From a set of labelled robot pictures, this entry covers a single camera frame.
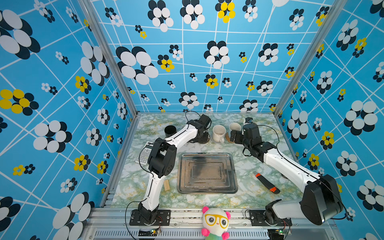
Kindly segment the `light blue mug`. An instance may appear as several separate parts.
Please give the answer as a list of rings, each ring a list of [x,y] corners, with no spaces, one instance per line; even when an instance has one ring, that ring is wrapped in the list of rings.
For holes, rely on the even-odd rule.
[[[231,123],[230,128],[230,140],[233,142],[237,136],[242,135],[242,126],[238,123]]]

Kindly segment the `white mug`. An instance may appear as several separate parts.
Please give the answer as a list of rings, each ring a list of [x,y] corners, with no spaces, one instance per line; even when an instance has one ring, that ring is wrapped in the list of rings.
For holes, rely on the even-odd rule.
[[[215,125],[213,127],[213,135],[212,135],[212,140],[215,143],[224,143],[225,142],[225,135],[227,133],[227,130],[224,126],[222,125]]]

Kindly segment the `black mug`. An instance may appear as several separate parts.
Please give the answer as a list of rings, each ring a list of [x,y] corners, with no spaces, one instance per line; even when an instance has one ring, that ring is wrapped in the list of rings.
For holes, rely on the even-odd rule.
[[[177,128],[173,125],[166,126],[164,129],[166,138],[169,138],[177,133]]]

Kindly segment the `woven rattan coaster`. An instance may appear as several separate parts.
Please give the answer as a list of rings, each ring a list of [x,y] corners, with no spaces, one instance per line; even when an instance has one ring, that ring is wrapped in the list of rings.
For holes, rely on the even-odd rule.
[[[231,141],[231,138],[230,138],[230,135],[229,135],[228,133],[226,133],[226,135],[225,135],[225,139],[226,139],[226,141],[229,142],[229,143],[232,142],[232,141]]]

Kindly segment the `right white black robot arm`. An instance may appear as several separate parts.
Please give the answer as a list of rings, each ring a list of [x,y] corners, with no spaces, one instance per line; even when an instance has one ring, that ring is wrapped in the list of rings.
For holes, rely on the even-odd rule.
[[[303,193],[300,200],[276,200],[266,206],[266,222],[273,226],[283,219],[307,219],[322,225],[347,211],[336,180],[330,175],[314,173],[281,153],[277,146],[264,142],[255,123],[246,124],[241,131],[231,131],[230,140],[241,144],[251,157],[279,171]]]

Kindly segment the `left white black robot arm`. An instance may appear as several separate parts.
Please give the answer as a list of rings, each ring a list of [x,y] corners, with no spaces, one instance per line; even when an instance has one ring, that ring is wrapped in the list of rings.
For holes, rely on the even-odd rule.
[[[175,134],[152,143],[148,158],[149,183],[145,197],[139,202],[139,220],[145,224],[154,223],[159,208],[160,193],[168,176],[175,167],[177,151],[186,143],[206,143],[212,120],[202,114],[197,120],[188,120],[186,125]]]

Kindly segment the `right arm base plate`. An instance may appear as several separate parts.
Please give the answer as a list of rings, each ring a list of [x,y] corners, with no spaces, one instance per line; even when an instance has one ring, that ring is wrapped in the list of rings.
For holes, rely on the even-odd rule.
[[[246,210],[246,218],[251,222],[252,227],[291,227],[292,221],[290,219],[279,219],[272,224],[267,222],[265,211],[263,210]]]

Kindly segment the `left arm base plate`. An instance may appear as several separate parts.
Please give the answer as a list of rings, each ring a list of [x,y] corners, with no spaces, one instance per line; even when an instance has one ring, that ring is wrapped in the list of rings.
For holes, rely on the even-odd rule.
[[[131,212],[130,226],[169,226],[171,220],[170,210],[157,210],[152,213],[133,210]]]

